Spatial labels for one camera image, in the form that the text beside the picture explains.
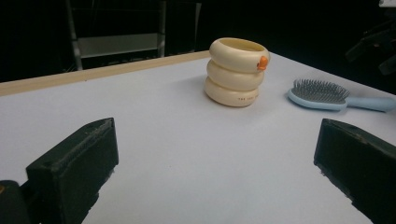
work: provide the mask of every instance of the white tabletop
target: white tabletop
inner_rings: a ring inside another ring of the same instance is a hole
[[[81,126],[114,118],[120,164],[84,223],[371,223],[314,165],[322,119],[396,145],[396,111],[306,109],[296,78],[353,96],[395,95],[272,54],[260,96],[233,108],[204,93],[209,58],[0,97],[0,179]]]

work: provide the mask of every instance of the hairbrush bristles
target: hairbrush bristles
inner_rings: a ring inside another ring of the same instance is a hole
[[[291,90],[296,96],[307,101],[344,104],[349,91],[343,87],[321,80],[297,79]]]

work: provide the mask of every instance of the hairbrush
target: hairbrush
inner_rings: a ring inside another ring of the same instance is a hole
[[[345,88],[322,80],[294,80],[288,96],[298,105],[315,109],[343,110],[351,106],[387,112],[396,108],[396,101],[390,97],[350,97]]]

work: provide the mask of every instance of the cream stacking cup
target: cream stacking cup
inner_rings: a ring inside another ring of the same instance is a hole
[[[251,105],[259,96],[270,61],[268,50],[252,41],[220,38],[212,43],[209,53],[206,94],[223,105]]]

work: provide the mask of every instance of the wooden table edge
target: wooden table edge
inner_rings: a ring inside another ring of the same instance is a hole
[[[209,51],[168,56],[134,63],[122,63],[106,67],[87,69],[82,71],[62,73],[44,77],[33,77],[16,81],[0,83],[0,96],[16,94],[25,91],[35,91],[80,81],[87,81],[99,77],[110,77],[119,74],[165,66],[175,63],[184,63],[210,57]]]

